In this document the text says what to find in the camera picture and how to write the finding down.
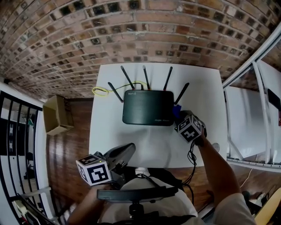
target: white table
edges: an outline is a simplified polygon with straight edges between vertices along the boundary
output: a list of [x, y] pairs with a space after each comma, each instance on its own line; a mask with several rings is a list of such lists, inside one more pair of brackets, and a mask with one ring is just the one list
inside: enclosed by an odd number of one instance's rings
[[[219, 71], [190, 65], [162, 63], [102, 65], [97, 86], [110, 90], [108, 82], [111, 82], [115, 88], [127, 84], [128, 81], [120, 66], [124, 66], [132, 82], [137, 80], [145, 82], [143, 65], [146, 67], [148, 80], [153, 90], [163, 89], [169, 68], [173, 67], [167, 90], [174, 93], [174, 100], [178, 97], [184, 84], [190, 83], [179, 105], [183, 110], [191, 110], [206, 124], [207, 138], [211, 143], [216, 142], [220, 145], [220, 154], [226, 159], [228, 150], [227, 116]], [[128, 89], [130, 86], [118, 90], [122, 98]], [[123, 104], [114, 93], [110, 93], [106, 98], [94, 97], [90, 127], [90, 153], [96, 151], [106, 153], [113, 147], [133, 142], [137, 149], [128, 163], [129, 166], [150, 168], [192, 166], [187, 158], [190, 144], [178, 135], [174, 126], [154, 127], [124, 124], [122, 110]], [[200, 152], [196, 146], [194, 153], [197, 157], [197, 166], [203, 166]]]

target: black router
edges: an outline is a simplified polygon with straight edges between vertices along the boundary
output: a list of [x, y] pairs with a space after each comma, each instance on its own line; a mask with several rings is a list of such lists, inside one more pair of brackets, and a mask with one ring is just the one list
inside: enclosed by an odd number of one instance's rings
[[126, 124], [171, 126], [174, 123], [173, 107], [174, 105], [177, 105], [189, 83], [185, 84], [179, 97], [174, 102], [173, 92], [166, 91], [173, 68], [170, 67], [168, 77], [162, 91], [151, 91], [145, 66], [143, 66], [143, 69], [148, 90], [135, 90], [125, 69], [121, 66], [121, 70], [132, 87], [132, 90], [125, 91], [124, 101], [117, 93], [112, 83], [108, 82], [110, 88], [116, 94], [118, 99], [124, 103], [122, 120]]

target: human arm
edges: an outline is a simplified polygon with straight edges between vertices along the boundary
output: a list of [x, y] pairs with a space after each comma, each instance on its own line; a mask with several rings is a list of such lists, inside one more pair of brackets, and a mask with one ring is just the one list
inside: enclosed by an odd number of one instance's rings
[[109, 185], [94, 186], [86, 195], [84, 200], [76, 207], [68, 219], [69, 225], [88, 225], [97, 223], [102, 210], [104, 201], [97, 199], [98, 189], [109, 189]]
[[223, 199], [232, 194], [241, 193], [241, 190], [230, 165], [213, 148], [204, 135], [201, 138], [202, 144], [198, 147], [217, 206]]

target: person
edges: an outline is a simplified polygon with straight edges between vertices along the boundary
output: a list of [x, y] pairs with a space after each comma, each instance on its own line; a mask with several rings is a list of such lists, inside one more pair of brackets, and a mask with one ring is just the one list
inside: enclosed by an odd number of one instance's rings
[[[214, 194], [215, 212], [213, 224], [215, 225], [255, 225], [244, 197], [241, 194], [235, 174], [229, 164], [213, 148], [207, 138], [202, 134], [198, 145]], [[157, 178], [150, 177], [160, 186], [172, 187]], [[135, 178], [126, 183], [122, 189], [144, 189], [154, 187], [148, 180]], [[70, 225], [92, 225], [96, 223], [116, 223], [130, 220], [130, 203], [106, 203], [97, 199], [97, 189], [106, 189], [108, 186], [94, 186], [73, 211], [68, 219]], [[203, 225], [204, 221], [198, 214], [187, 195], [178, 190], [175, 196], [163, 198], [155, 203], [143, 202], [144, 213], [158, 211], [159, 216], [185, 216], [190, 217], [184, 225]]]

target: router antenna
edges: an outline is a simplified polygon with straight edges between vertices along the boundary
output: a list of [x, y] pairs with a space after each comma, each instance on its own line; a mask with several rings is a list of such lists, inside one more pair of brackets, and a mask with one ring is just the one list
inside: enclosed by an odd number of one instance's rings
[[177, 105], [177, 103], [179, 102], [179, 100], [181, 99], [181, 97], [183, 96], [184, 92], [186, 91], [187, 87], [189, 86], [189, 83], [186, 83], [185, 86], [183, 87], [183, 89], [180, 92], [180, 95], [177, 97], [176, 101], [175, 101], [175, 105]]
[[113, 87], [112, 83], [108, 82], [108, 85], [111, 87], [113, 90], [114, 94], [117, 96], [117, 98], [123, 103], [124, 101], [121, 99], [120, 95], [117, 93], [116, 89]]
[[150, 91], [150, 86], [149, 86], [149, 81], [148, 81], [148, 75], [147, 75], [147, 73], [146, 73], [145, 66], [143, 65], [142, 68], [144, 69], [144, 75], [145, 75], [146, 83], [147, 83], [147, 86], [148, 86], [148, 90]]
[[167, 77], [167, 80], [166, 80], [166, 83], [165, 83], [165, 86], [163, 88], [163, 91], [166, 91], [166, 88], [167, 88], [167, 84], [168, 84], [168, 81], [169, 81], [169, 78], [171, 76], [171, 72], [172, 72], [173, 68], [170, 67], [170, 70], [169, 70], [169, 74], [168, 74], [168, 77]]
[[135, 90], [135, 87], [133, 86], [133, 84], [132, 84], [132, 82], [131, 82], [130, 78], [128, 77], [128, 75], [127, 75], [127, 73], [126, 73], [126, 71], [125, 71], [125, 69], [124, 69], [124, 67], [123, 67], [123, 66], [121, 66], [121, 70], [122, 70], [122, 71], [123, 71], [123, 73], [125, 74], [125, 77], [126, 77], [126, 78], [127, 78], [127, 80], [129, 81], [129, 83], [130, 83], [130, 85], [131, 85], [132, 89], [133, 89], [133, 90]]

